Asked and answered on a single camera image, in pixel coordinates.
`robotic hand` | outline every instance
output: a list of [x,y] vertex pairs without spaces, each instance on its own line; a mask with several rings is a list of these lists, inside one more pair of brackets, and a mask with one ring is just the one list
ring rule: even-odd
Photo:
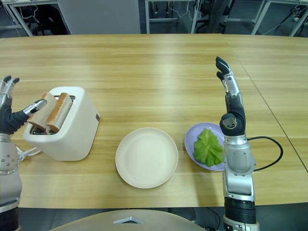
[[224,228],[227,231],[259,231],[256,220],[252,173],[256,161],[245,134],[243,100],[235,75],[228,64],[216,58],[217,77],[226,90],[227,113],[220,120],[225,135],[223,187],[225,197]]
[[11,93],[18,81],[19,78],[11,80],[11,76],[7,76],[0,82],[0,230],[6,231],[18,229],[22,189],[17,149],[10,136],[47,103],[46,100],[38,100],[22,111],[12,113]]

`white cable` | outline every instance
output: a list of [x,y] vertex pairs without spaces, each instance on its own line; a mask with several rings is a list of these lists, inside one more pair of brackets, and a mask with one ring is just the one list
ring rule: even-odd
[[201,12],[200,12],[200,8],[201,8],[201,4],[199,3],[199,1],[197,0],[197,12],[199,14],[198,18],[197,19],[201,19],[202,18],[202,15],[201,15]]
[[295,16],[299,16],[299,15],[300,15],[300,13],[301,13],[303,10],[307,9],[307,8],[308,8],[308,6],[307,6],[307,7],[305,7],[304,9],[302,9],[302,10],[299,10],[299,9],[297,8],[297,9],[296,9],[296,12],[294,11],[295,9],[294,9],[294,10],[292,10],[293,15],[292,15],[290,18],[288,18],[287,20],[285,20],[283,23],[279,23],[277,26],[275,26],[274,28],[272,28],[271,30],[269,30],[269,31],[265,32],[265,33],[264,33],[264,34],[262,34],[262,35],[266,35],[267,33],[271,32],[272,30],[274,30],[274,29],[276,29],[277,27],[281,26],[282,24],[284,24],[284,23],[288,22],[290,19],[293,19],[293,17],[295,17]]
[[16,146],[16,149],[17,149],[17,154],[19,156],[19,159],[21,161],[25,160],[27,158],[27,156],[34,156],[34,155],[37,155],[41,152],[41,150],[38,150],[38,148],[32,148],[28,151],[25,151],[23,152],[19,147]]
[[182,17],[184,17],[184,16],[187,15],[187,14],[189,14],[189,17],[190,17],[190,13],[189,13],[188,7],[189,7],[189,2],[187,2],[187,5],[186,5],[186,13],[183,14],[182,16],[180,15],[180,13],[179,13],[178,11],[176,11],[176,10],[170,8],[170,7],[168,7],[168,8],[169,8],[170,10],[176,12],[176,13],[178,14],[179,18],[181,19]]
[[19,7],[20,15],[21,15],[22,19],[29,19],[29,18],[33,17],[34,20],[37,21],[37,22],[39,23],[39,20],[35,17],[35,14],[36,14],[36,12],[37,12],[37,10],[38,10],[39,8],[38,8],[36,5],[34,5],[34,6],[36,7],[36,9],[34,10],[33,15],[30,15],[29,17],[24,17],[24,16],[23,16],[23,11],[22,11],[21,8]]

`lavender bowl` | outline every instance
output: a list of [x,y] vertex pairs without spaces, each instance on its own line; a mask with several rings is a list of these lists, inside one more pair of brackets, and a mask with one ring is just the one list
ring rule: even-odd
[[193,143],[195,143],[198,140],[198,135],[201,132],[203,132],[203,130],[205,128],[211,130],[213,132],[213,134],[215,136],[217,136],[220,145],[223,146],[224,135],[223,135],[219,125],[212,124],[212,123],[199,123],[199,124],[195,124],[194,126],[192,126],[187,131],[187,133],[185,135],[184,143],[185,143],[186,151],[187,151],[188,155],[190,156],[190,158],[196,164],[200,165],[201,167],[212,170],[212,171],[223,171],[225,169],[225,166],[224,166],[223,163],[209,167],[209,166],[206,166],[206,165],[202,164],[201,162],[195,160],[195,158],[193,156],[193,151],[194,151]]

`round object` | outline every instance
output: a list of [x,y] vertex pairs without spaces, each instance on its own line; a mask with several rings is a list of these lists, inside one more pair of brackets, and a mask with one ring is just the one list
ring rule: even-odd
[[186,133],[185,135],[185,148],[186,151],[188,153],[188,155],[190,156],[190,158],[197,163],[198,165],[200,165],[201,167],[204,167],[206,169],[209,170],[213,170],[213,171],[223,171],[225,169],[225,166],[223,163],[219,164],[219,165],[213,165],[213,166],[206,166],[203,163],[195,160],[194,156],[193,156],[193,152],[194,152],[194,146],[193,144],[198,140],[198,135],[203,132],[204,129],[209,129],[213,132],[213,134],[215,136],[217,136],[218,141],[220,143],[221,146],[223,146],[223,141],[224,141],[224,134],[222,133],[220,126],[217,124],[212,124],[212,123],[200,123],[200,124],[195,124],[194,126],[192,126]]
[[115,165],[121,178],[142,189],[165,183],[178,165],[178,150],[172,138],[156,128],[141,128],[119,144]]

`lettuce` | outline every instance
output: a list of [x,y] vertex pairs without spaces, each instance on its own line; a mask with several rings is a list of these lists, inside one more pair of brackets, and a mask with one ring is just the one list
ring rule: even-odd
[[198,141],[196,141],[193,146],[194,158],[206,166],[210,167],[223,162],[223,147],[220,145],[217,136],[215,136],[211,130],[204,129],[204,131],[198,135]]

